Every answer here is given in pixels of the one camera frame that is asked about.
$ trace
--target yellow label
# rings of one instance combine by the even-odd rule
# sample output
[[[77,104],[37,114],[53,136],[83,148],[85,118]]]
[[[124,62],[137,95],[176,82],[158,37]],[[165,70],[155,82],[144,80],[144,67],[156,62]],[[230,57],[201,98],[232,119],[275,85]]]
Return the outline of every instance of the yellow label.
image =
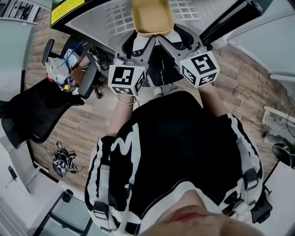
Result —
[[[51,12],[51,24],[62,18],[77,6],[83,4],[85,0],[66,0]]]

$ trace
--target chair armrest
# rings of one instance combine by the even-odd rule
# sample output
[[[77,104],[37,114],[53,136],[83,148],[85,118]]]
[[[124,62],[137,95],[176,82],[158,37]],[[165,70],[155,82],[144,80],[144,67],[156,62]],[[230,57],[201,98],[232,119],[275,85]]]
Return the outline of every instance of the chair armrest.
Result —
[[[82,84],[78,89],[78,93],[82,98],[87,99],[91,95],[94,88],[93,84],[100,76],[101,73],[96,69],[95,65],[90,63],[82,80]]]
[[[48,57],[56,58],[59,56],[58,54],[51,52],[53,45],[54,45],[54,39],[49,39],[42,56],[43,65],[45,65],[45,62],[48,61]]]

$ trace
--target bracelet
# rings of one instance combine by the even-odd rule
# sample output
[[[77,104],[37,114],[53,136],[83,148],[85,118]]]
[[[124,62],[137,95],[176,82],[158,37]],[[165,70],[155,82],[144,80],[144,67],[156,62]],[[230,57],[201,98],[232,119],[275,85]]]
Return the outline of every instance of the bracelet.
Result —
[[[134,100],[133,100],[132,103],[123,102],[123,101],[120,99],[119,96],[120,96],[120,95],[118,94],[118,100],[119,100],[121,103],[125,104],[125,105],[133,105],[133,104],[135,104],[135,103],[137,102],[137,99],[136,99],[135,97],[134,97]]]

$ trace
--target office chair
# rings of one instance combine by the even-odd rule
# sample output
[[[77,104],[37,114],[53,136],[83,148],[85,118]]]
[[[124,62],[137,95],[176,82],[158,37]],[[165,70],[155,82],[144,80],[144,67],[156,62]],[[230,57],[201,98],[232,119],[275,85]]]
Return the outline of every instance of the office chair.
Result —
[[[81,40],[73,36],[70,36],[67,42],[65,43],[60,55],[65,55],[68,49],[74,49],[80,42]],[[49,39],[42,57],[42,64],[44,66],[45,66],[45,62],[48,61],[48,57],[52,57],[52,58],[60,57],[60,55],[53,53],[51,51],[53,45],[54,45],[54,39]],[[80,45],[75,50],[75,52],[79,56],[81,56],[83,51],[84,49],[82,45]],[[95,65],[90,63],[84,75],[82,84],[80,85],[78,89],[78,93],[80,94],[82,98],[87,99],[91,95],[93,90],[95,91],[97,99],[102,98],[102,93],[100,93],[100,90],[102,89],[103,82],[99,80],[100,77],[101,77],[101,73],[96,69]]]
[[[71,106],[80,105],[84,101],[79,96],[61,91],[46,78],[9,102],[0,101],[1,124],[16,149],[28,139],[43,143],[61,116]]]

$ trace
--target yellow tray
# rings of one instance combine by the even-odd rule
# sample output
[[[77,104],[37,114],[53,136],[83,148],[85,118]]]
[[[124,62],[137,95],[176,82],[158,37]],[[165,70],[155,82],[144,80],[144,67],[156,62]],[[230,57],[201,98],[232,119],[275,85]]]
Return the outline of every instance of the yellow tray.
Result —
[[[135,30],[143,37],[168,35],[174,27],[168,0],[133,0]]]

